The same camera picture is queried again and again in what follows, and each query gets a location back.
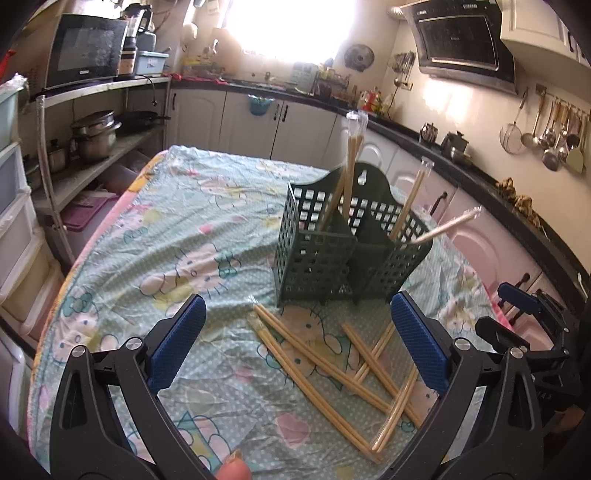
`dark green plastic basket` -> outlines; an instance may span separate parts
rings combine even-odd
[[[387,299],[395,294],[431,250],[401,243],[422,235],[425,224],[410,212],[401,242],[389,232],[402,209],[384,174],[355,164],[349,226],[334,212],[324,232],[317,221],[330,201],[341,168],[308,185],[289,184],[275,252],[277,303],[286,300]]]

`kitchen counter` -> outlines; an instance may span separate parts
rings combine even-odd
[[[175,89],[224,90],[273,97],[278,100],[289,100],[315,106],[340,115],[345,115],[349,111],[349,108],[342,102],[334,100],[325,102],[298,92],[273,89],[271,86],[250,85],[248,82],[218,83],[180,80],[173,82],[171,87]],[[499,195],[494,187],[495,179],[475,166],[461,167],[452,163],[441,154],[438,147],[430,148],[420,144],[417,132],[395,122],[380,120],[370,120],[368,128],[395,142],[416,158],[427,157],[432,160],[433,170],[437,174],[472,196],[523,245],[560,293],[566,307],[573,312],[582,311],[584,297],[577,274],[580,273],[583,282],[587,284],[589,273],[570,248],[543,220],[542,224],[546,235],[530,224],[522,214]]]

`black microwave oven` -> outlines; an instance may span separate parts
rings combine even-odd
[[[117,76],[125,20],[62,14],[32,31],[25,29],[15,45],[7,76],[28,78],[31,94]]]
[[[422,73],[516,93],[515,61],[501,41],[495,0],[426,0],[401,8]]]

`spatula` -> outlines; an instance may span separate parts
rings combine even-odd
[[[582,148],[584,145],[586,134],[587,134],[587,116],[583,115],[583,121],[581,124],[581,133],[580,133],[581,141],[579,142],[578,146],[573,148],[569,152],[568,156],[566,157],[566,164],[578,173],[583,172],[584,158],[583,158]]]

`blue gripper pad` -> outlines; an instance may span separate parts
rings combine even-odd
[[[499,285],[496,292],[500,298],[511,303],[511,305],[518,309],[523,310],[528,315],[535,315],[540,312],[540,302],[536,297],[520,290],[510,283],[503,282]]]
[[[192,295],[175,315],[176,322],[150,359],[148,388],[156,395],[170,387],[205,325],[205,301]]]
[[[443,394],[449,387],[449,358],[427,328],[425,315],[406,292],[392,298],[390,312],[425,385]]]

